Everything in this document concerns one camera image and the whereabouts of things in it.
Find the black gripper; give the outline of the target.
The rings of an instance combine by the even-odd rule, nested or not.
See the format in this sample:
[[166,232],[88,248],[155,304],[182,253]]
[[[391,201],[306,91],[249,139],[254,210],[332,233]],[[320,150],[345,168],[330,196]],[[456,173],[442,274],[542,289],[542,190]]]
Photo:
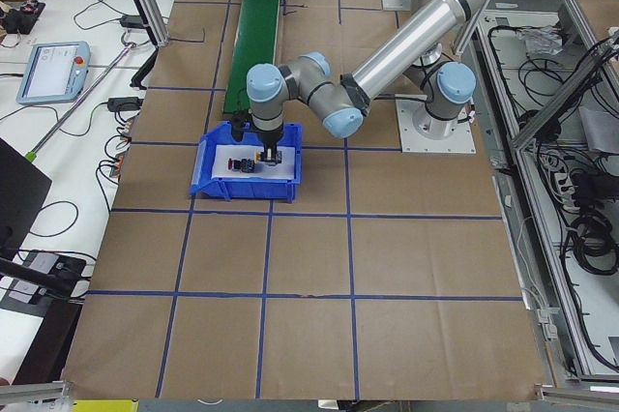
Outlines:
[[258,130],[256,136],[263,145],[259,159],[262,162],[269,161],[269,165],[272,166],[279,165],[282,161],[282,154],[278,149],[278,142],[283,136],[283,127],[271,131]]

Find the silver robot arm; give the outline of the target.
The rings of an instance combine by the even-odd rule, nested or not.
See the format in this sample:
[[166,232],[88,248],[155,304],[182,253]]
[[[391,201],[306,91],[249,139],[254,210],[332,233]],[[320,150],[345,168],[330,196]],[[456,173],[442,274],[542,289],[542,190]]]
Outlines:
[[283,106],[298,100],[309,107],[336,138],[357,131],[370,103],[422,54],[454,27],[470,19],[484,0],[428,0],[397,32],[356,70],[330,79],[330,67],[319,52],[310,52],[281,65],[257,64],[246,77],[251,102],[250,129],[262,143],[260,160],[278,162],[283,136]]

